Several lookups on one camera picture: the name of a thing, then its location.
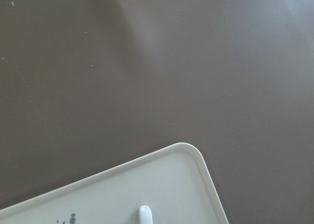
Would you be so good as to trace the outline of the white ceramic spoon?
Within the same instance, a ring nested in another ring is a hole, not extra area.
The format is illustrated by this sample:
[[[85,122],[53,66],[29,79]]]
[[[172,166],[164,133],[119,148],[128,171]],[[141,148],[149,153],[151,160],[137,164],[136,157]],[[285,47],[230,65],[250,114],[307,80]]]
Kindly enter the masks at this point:
[[[153,224],[153,215],[149,206],[142,205],[138,210],[140,224]]]

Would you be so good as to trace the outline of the cream rabbit serving tray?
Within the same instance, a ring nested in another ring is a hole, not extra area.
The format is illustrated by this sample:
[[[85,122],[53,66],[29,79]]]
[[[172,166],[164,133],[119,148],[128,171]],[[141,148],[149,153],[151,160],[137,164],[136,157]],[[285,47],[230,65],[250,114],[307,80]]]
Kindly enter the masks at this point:
[[[176,143],[70,185],[2,209],[3,224],[226,224],[200,151]]]

